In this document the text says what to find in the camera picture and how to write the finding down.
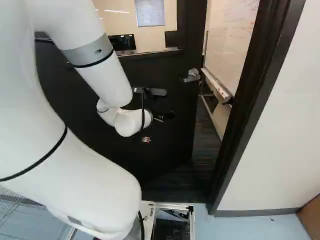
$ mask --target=window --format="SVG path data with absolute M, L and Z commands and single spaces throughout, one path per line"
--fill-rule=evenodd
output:
M 135 0 L 138 27 L 164 26 L 164 0 Z

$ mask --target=gray ring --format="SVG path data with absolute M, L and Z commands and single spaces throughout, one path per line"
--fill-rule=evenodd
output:
M 62 53 L 72 65 L 84 66 L 102 60 L 108 56 L 112 50 L 113 46 L 105 33 L 93 42 L 74 49 L 63 50 Z

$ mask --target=ceiling light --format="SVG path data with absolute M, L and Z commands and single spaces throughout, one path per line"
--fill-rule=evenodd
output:
M 123 14 L 129 14 L 128 11 L 117 11 L 117 10 L 104 10 L 105 12 L 113 12 L 113 13 L 123 13 Z

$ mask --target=door frame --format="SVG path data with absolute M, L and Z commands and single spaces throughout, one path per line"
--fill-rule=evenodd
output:
M 214 215 L 268 101 L 306 0 L 260 0 L 250 45 L 211 176 Z

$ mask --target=cable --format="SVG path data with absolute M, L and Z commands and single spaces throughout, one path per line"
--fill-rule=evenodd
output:
M 141 240 L 145 240 L 145 226 L 144 226 L 144 219 L 142 218 L 141 212 L 138 212 L 140 228 L 141 228 Z
M 145 126 L 145 106 L 144 106 L 144 101 L 145 101 L 145 89 L 146 87 L 142 88 L 142 93 L 141 93 L 141 110 L 142 110 L 142 121 L 141 121 L 141 128 L 140 131 L 144 129 Z
M 65 137 L 67 135 L 67 132 L 68 132 L 68 128 L 66 125 L 64 125 L 64 131 L 63 131 L 63 134 L 61 136 L 61 138 L 59 139 L 59 141 L 53 146 L 53 148 L 47 152 L 42 158 L 40 158 L 38 161 L 36 161 L 34 164 L 28 166 L 26 169 L 18 172 L 18 173 L 15 173 L 11 176 L 7 176 L 7 177 L 3 177 L 3 178 L 0 178 L 0 182 L 4 182 L 4 181 L 9 181 L 11 179 L 15 179 L 29 171 L 31 171 L 32 169 L 34 169 L 35 167 L 37 167 L 38 165 L 40 165 L 41 163 L 43 163 L 48 157 L 50 157 L 56 150 L 57 148 L 62 144 L 62 142 L 65 140 Z
M 106 112 L 108 112 L 110 110 L 110 108 L 107 108 L 106 110 L 104 110 L 104 111 L 99 111 L 98 109 L 96 110 L 98 113 L 100 113 L 100 114 L 103 114 L 103 113 L 106 113 Z

